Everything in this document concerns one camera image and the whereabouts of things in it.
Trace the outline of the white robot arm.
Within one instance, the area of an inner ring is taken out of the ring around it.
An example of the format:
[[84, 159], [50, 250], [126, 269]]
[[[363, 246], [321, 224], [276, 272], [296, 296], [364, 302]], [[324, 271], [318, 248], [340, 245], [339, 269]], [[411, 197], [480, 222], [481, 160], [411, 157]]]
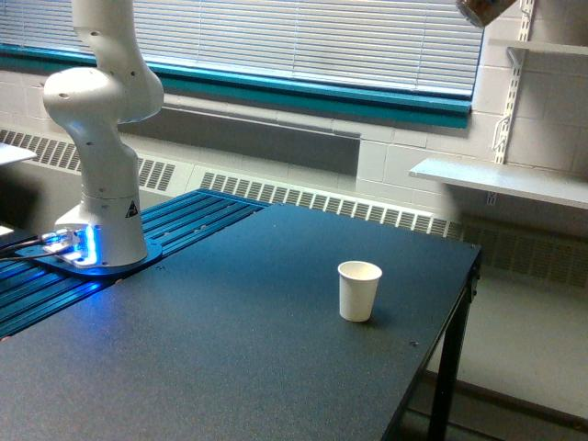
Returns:
[[164, 103], [161, 81], [141, 56], [131, 1], [74, 1], [73, 28], [96, 57], [94, 67], [51, 74], [43, 91], [50, 117], [72, 138], [81, 164], [81, 201], [55, 223], [78, 232], [65, 253], [78, 268], [129, 266], [143, 260], [137, 153], [119, 125], [156, 115]]

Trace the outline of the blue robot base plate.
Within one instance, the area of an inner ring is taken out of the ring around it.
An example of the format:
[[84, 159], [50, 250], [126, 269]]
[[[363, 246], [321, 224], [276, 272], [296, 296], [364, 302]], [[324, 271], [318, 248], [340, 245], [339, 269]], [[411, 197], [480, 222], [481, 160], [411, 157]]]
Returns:
[[135, 274], [144, 268], [151, 266], [163, 258], [163, 247], [156, 242], [147, 242], [147, 256], [140, 262], [127, 266], [105, 266], [105, 267], [91, 267], [79, 268], [66, 263], [57, 256], [34, 258], [32, 262], [42, 266], [45, 269], [57, 271], [69, 276], [76, 276], [82, 278], [121, 278]]

